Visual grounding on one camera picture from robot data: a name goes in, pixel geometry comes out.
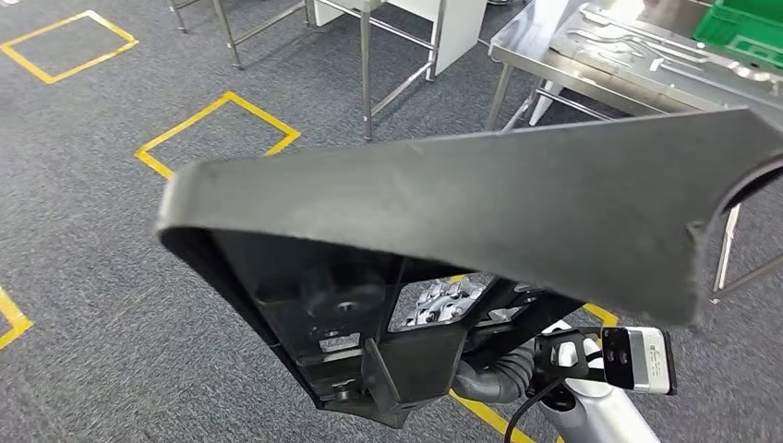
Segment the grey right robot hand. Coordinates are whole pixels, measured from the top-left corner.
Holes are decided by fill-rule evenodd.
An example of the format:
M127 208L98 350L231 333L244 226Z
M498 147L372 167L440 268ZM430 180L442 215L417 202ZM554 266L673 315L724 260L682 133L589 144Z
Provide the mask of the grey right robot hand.
M487 288L466 276L433 283L422 292L415 307L405 317L403 326L413 327L459 319Z

